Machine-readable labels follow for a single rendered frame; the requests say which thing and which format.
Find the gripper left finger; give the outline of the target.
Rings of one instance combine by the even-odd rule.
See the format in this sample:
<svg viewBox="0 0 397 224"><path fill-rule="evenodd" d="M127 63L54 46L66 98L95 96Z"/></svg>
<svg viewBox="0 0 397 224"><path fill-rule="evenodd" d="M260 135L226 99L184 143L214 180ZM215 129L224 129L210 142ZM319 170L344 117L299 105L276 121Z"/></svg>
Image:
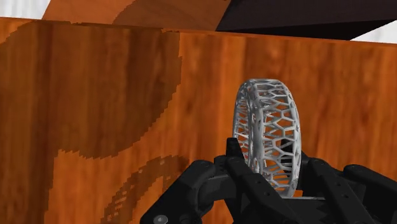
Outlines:
<svg viewBox="0 0 397 224"><path fill-rule="evenodd" d="M245 163L233 137L212 162L196 160L142 215L140 224L203 224L217 200L224 200L233 224L303 224L270 183Z"/></svg>

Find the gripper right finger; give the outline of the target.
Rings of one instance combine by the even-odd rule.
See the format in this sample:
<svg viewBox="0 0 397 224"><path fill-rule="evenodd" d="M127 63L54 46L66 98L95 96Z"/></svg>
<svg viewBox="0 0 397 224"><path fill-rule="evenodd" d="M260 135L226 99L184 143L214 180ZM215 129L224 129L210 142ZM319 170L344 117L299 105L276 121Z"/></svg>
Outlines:
<svg viewBox="0 0 397 224"><path fill-rule="evenodd" d="M397 181L365 166L339 171L322 159L300 157L298 199L280 224L397 224Z"/></svg>

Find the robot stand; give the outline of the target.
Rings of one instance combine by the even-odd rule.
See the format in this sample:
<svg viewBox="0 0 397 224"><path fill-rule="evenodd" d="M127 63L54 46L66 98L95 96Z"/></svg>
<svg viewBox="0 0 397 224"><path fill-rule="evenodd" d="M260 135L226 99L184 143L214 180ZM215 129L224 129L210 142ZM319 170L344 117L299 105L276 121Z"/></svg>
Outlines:
<svg viewBox="0 0 397 224"><path fill-rule="evenodd" d="M397 0L231 0L216 30L351 40L397 20Z"/></svg>

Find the wooden table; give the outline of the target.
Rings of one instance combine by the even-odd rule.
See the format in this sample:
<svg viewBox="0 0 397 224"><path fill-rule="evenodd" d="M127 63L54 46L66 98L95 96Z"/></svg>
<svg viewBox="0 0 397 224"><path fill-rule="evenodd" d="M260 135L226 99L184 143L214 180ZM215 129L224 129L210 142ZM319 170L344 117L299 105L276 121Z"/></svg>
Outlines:
<svg viewBox="0 0 397 224"><path fill-rule="evenodd" d="M287 84L304 152L397 179L397 45L0 18L0 224L139 224L249 78Z"/></svg>

